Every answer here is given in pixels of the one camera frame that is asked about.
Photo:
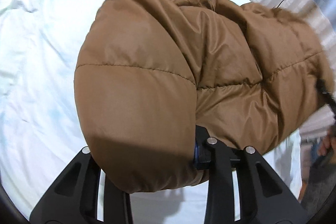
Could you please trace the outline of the person's right hand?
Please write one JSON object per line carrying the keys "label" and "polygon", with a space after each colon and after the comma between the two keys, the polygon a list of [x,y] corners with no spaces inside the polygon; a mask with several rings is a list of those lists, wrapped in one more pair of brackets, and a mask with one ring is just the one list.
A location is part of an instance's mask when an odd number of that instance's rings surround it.
{"label": "person's right hand", "polygon": [[318,148],[318,156],[326,156],[326,154],[332,149],[336,148],[336,139],[333,134],[333,128],[329,128],[327,135],[322,139]]}

